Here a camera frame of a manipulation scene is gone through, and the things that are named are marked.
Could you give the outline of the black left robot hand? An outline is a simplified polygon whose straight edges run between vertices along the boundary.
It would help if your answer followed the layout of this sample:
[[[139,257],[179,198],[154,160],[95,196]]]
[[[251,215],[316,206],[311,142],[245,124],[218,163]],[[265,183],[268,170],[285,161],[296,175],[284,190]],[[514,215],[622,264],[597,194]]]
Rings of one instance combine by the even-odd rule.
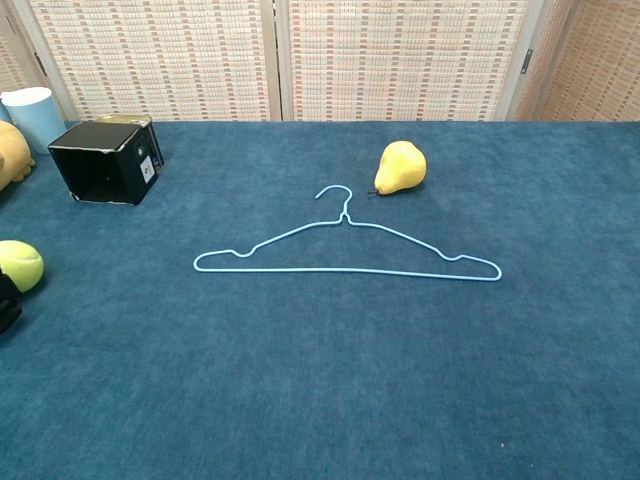
[[[5,332],[21,315],[21,292],[11,278],[1,273],[0,333]]]

